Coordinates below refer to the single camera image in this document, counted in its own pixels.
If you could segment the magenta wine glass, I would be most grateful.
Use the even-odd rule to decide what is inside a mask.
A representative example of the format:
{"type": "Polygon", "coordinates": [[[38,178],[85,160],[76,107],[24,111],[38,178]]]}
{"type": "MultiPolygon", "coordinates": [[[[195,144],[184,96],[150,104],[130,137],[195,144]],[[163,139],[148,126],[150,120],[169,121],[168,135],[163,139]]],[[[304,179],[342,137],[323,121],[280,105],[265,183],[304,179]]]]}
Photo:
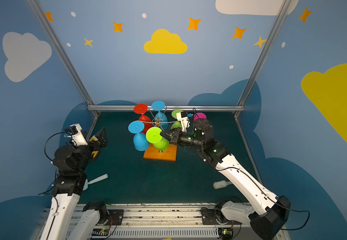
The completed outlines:
{"type": "Polygon", "coordinates": [[[193,115],[193,120],[196,121],[197,119],[207,119],[207,117],[204,113],[195,113],[193,115]]]}

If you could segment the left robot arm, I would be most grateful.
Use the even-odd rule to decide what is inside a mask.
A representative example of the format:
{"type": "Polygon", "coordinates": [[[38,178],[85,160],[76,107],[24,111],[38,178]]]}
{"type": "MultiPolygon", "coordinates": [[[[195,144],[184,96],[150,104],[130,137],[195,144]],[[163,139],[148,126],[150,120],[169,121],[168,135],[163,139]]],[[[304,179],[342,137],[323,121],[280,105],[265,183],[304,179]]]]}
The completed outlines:
{"type": "Polygon", "coordinates": [[[70,235],[67,234],[74,210],[88,185],[85,169],[108,144],[106,130],[101,128],[88,141],[80,124],[67,127],[61,134],[71,140],[59,147],[51,160],[59,173],[52,188],[51,209],[41,239],[86,240],[96,225],[104,225],[111,218],[103,201],[90,202],[83,208],[83,215],[75,229],[70,235]]]}

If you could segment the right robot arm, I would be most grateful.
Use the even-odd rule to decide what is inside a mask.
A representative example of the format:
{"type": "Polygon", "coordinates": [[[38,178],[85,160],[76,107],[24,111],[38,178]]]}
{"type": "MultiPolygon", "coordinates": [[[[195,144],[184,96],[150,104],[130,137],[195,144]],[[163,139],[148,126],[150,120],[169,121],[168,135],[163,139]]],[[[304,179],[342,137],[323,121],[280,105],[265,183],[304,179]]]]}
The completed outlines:
{"type": "Polygon", "coordinates": [[[214,137],[214,128],[207,119],[197,119],[192,132],[181,128],[163,131],[169,143],[196,148],[198,155],[211,168],[224,175],[249,201],[249,205],[222,201],[215,206],[216,221],[221,225],[239,222],[251,226],[263,240],[272,240],[288,220],[291,202],[278,197],[256,180],[232,152],[214,137]]]}

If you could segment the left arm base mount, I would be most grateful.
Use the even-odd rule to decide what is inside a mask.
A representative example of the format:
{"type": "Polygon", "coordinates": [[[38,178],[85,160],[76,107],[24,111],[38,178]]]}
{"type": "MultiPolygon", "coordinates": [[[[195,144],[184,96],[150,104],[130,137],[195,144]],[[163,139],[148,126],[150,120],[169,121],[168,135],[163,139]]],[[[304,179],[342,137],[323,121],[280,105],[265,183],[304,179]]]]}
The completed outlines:
{"type": "Polygon", "coordinates": [[[98,225],[109,226],[110,224],[119,226],[122,224],[124,218],[124,210],[121,209],[107,209],[104,201],[89,202],[84,208],[83,212],[94,210],[99,213],[98,225]]]}

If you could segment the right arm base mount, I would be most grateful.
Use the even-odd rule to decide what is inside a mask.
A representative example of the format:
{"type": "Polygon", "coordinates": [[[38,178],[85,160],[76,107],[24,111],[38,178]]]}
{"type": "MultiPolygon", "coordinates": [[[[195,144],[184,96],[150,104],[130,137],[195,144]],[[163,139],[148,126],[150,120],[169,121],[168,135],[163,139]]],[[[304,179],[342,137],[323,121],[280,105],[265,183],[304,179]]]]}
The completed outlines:
{"type": "Polygon", "coordinates": [[[223,200],[218,203],[213,209],[208,209],[205,207],[200,208],[200,214],[203,225],[232,225],[232,222],[241,224],[239,221],[228,220],[222,213],[221,209],[226,204],[232,204],[236,206],[245,206],[244,203],[234,203],[233,201],[223,200]]]}

